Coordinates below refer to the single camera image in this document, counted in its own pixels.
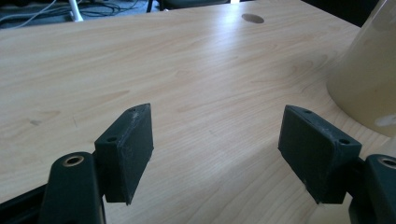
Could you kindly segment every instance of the light wood tabletop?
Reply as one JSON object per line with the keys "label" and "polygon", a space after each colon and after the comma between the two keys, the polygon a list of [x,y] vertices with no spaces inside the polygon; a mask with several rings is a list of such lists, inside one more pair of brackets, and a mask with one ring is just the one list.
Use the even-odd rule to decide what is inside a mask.
{"label": "light wood tabletop", "polygon": [[[254,14],[264,23],[245,21]],[[108,223],[303,223],[318,205],[277,149],[285,105],[361,143],[327,75],[359,28],[301,1],[246,2],[0,32],[0,202],[151,103],[154,151]]]}

